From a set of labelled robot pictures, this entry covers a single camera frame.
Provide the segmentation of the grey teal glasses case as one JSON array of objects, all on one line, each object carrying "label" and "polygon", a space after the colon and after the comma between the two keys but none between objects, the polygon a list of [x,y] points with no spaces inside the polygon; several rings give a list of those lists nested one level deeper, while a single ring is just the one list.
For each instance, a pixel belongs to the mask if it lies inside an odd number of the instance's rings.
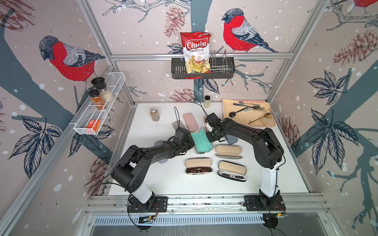
[{"label": "grey teal glasses case", "polygon": [[225,139],[229,145],[234,145],[238,142],[238,138],[232,135],[226,135]]}]

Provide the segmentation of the pink glasses case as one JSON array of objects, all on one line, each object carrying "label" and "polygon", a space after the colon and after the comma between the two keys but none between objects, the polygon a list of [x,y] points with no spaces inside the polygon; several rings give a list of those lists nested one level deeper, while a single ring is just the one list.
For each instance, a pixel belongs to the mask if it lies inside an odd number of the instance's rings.
[{"label": "pink glasses case", "polygon": [[203,123],[204,123],[204,129],[205,129],[205,131],[208,131],[208,128],[206,126],[206,116],[203,117]]},{"label": "pink glasses case", "polygon": [[192,113],[186,113],[183,115],[184,122],[190,132],[198,131],[198,124]]}]

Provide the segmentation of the brown case with sunglasses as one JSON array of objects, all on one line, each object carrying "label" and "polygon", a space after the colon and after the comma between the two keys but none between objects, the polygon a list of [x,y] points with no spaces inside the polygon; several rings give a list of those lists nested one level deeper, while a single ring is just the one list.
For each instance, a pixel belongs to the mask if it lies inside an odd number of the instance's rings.
[{"label": "brown case with sunglasses", "polygon": [[[154,142],[154,146],[163,145],[164,142],[165,142],[165,140],[157,140],[157,141]],[[163,164],[163,163],[166,163],[167,161],[168,161],[168,159],[166,158],[166,159],[162,159],[162,160],[158,161],[158,163]]]}]

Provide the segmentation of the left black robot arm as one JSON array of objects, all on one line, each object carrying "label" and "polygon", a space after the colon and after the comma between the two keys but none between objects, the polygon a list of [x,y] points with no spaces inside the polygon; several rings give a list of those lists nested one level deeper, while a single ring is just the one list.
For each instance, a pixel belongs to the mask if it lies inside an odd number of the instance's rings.
[{"label": "left black robot arm", "polygon": [[110,175],[142,205],[144,210],[152,211],[156,207],[155,194],[144,183],[150,166],[164,159],[185,155],[194,146],[191,132],[180,127],[174,136],[161,145],[144,148],[131,145]]}]

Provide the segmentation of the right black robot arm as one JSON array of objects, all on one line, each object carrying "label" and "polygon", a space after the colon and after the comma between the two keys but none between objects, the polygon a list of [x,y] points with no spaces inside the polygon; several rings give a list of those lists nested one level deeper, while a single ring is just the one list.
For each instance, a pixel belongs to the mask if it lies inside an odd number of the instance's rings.
[{"label": "right black robot arm", "polygon": [[251,128],[229,118],[222,120],[215,113],[205,118],[205,125],[210,142],[231,135],[253,146],[254,157],[261,166],[260,205],[263,209],[272,209],[280,197],[278,171],[285,164],[284,150],[273,130]]}]

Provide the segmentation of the beige empty open case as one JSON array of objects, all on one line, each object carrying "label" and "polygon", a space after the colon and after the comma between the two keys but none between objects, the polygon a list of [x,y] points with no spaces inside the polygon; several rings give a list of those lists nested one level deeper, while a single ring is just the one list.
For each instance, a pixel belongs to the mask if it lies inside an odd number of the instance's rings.
[{"label": "beige empty open case", "polygon": [[235,145],[217,145],[216,156],[225,159],[242,159],[242,148]]}]

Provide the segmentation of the patterned case with sunglasses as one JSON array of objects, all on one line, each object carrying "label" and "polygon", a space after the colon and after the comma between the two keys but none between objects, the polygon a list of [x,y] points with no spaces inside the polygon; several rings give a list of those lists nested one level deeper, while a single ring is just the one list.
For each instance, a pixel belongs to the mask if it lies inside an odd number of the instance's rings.
[{"label": "patterned case with sunglasses", "polygon": [[187,175],[204,175],[213,172],[212,160],[208,157],[189,158],[185,166]]}]

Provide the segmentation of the black case with glasses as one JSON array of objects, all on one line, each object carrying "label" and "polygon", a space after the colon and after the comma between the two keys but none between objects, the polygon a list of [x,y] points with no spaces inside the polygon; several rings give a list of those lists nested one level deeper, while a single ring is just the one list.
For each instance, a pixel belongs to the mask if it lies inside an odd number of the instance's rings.
[{"label": "black case with glasses", "polygon": [[218,175],[222,178],[237,182],[246,182],[247,180],[247,168],[243,165],[227,161],[220,161],[218,164],[218,169]]}]

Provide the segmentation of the black ladle spoon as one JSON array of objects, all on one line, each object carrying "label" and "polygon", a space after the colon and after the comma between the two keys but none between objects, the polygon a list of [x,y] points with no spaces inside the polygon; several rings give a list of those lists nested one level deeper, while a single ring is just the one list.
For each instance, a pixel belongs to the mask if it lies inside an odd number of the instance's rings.
[{"label": "black ladle spoon", "polygon": [[249,111],[261,111],[261,107],[258,106],[258,105],[255,105],[255,106],[247,106],[243,109],[240,109],[239,111],[237,112],[230,112],[229,113],[229,117],[230,118],[234,118],[236,116],[237,113],[240,113],[240,112],[249,112]]}]

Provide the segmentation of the small jar at back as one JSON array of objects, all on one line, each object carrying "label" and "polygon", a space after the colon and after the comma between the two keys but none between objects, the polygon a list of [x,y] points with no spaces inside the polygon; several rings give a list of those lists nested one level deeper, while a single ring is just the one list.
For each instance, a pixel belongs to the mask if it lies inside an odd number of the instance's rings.
[{"label": "small jar at back", "polygon": [[204,97],[204,107],[210,108],[210,106],[211,106],[211,97],[209,95],[206,95]]}]

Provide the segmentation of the iridescent cutlery piece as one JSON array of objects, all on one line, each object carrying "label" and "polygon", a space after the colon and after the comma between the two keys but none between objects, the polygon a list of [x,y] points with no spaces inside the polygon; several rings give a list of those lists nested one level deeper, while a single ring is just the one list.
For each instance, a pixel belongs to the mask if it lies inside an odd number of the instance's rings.
[{"label": "iridescent cutlery piece", "polygon": [[235,106],[246,106],[246,107],[260,107],[259,104],[254,103],[233,103]]}]

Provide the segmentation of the silver spoon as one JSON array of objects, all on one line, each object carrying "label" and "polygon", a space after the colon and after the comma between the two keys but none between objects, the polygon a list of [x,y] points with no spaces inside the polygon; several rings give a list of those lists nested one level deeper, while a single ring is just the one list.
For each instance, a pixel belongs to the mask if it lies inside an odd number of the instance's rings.
[{"label": "silver spoon", "polygon": [[256,103],[246,103],[246,102],[244,102],[244,101],[239,101],[239,104],[241,104],[241,105],[250,105],[250,106],[258,105],[258,104],[256,104]]}]

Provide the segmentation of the brown spice jar on table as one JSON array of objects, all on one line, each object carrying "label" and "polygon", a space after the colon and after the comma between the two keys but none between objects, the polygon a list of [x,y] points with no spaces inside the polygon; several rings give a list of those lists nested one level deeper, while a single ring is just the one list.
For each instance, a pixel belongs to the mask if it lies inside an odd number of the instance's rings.
[{"label": "brown spice jar on table", "polygon": [[150,116],[153,121],[158,122],[160,119],[160,115],[158,110],[155,107],[150,108]]}]

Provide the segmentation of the gold spoon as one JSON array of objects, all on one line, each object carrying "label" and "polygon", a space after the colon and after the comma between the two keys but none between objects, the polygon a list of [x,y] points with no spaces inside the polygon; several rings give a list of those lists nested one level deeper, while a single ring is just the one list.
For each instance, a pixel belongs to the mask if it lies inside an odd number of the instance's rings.
[{"label": "gold spoon", "polygon": [[262,116],[260,116],[259,118],[255,119],[255,120],[253,120],[253,121],[248,122],[248,124],[252,124],[252,123],[254,123],[254,122],[256,122],[256,121],[258,121],[258,120],[260,120],[260,119],[262,119],[262,118],[267,118],[267,117],[269,117],[269,116],[271,116],[271,115],[272,115],[271,112],[265,112],[265,113],[264,113]]}]

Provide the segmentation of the red Chuba chips bag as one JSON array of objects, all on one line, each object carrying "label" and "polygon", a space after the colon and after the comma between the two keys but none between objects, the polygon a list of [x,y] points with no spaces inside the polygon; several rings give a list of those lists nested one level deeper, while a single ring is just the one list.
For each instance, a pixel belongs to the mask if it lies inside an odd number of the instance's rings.
[{"label": "red Chuba chips bag", "polygon": [[210,37],[207,32],[180,33],[186,71],[192,73],[208,73],[210,71]]}]

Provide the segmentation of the small orange box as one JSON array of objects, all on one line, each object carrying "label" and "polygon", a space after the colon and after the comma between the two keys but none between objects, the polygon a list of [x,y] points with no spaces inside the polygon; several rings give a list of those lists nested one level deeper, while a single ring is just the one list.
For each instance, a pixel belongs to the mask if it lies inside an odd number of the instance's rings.
[{"label": "small orange box", "polygon": [[97,120],[90,120],[86,126],[87,129],[91,129],[94,132],[98,131],[98,128],[100,127],[101,121],[99,119]]}]

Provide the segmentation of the orange spice jar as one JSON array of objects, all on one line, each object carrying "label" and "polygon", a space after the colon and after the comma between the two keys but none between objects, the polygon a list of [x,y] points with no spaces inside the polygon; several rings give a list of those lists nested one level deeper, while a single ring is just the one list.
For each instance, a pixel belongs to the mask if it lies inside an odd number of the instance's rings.
[{"label": "orange spice jar", "polygon": [[89,96],[93,102],[93,105],[99,110],[103,110],[105,108],[105,102],[100,96],[100,92],[97,89],[93,89],[89,91]]}]

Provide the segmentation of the black lid salt grinder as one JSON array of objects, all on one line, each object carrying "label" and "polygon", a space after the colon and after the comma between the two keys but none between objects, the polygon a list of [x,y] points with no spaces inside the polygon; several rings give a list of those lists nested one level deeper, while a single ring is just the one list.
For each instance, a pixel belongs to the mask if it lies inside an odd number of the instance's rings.
[{"label": "black lid salt grinder", "polygon": [[112,90],[107,87],[105,79],[103,77],[94,78],[91,83],[99,91],[100,97],[104,103],[109,103],[114,100]]}]

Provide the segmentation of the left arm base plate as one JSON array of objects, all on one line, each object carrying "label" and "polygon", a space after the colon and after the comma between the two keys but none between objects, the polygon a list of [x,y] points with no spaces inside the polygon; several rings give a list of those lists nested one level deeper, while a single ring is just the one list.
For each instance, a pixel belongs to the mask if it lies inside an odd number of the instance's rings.
[{"label": "left arm base plate", "polygon": [[129,213],[152,213],[152,212],[166,212],[168,197],[166,196],[152,196],[146,203],[141,203],[133,195],[129,198],[128,212]]}]

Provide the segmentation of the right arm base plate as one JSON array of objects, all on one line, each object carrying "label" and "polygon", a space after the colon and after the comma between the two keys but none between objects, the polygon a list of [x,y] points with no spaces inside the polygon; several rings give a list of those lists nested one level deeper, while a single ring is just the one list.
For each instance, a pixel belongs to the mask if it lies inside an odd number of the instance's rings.
[{"label": "right arm base plate", "polygon": [[247,211],[286,211],[280,194],[272,198],[260,195],[244,195],[244,206]]}]

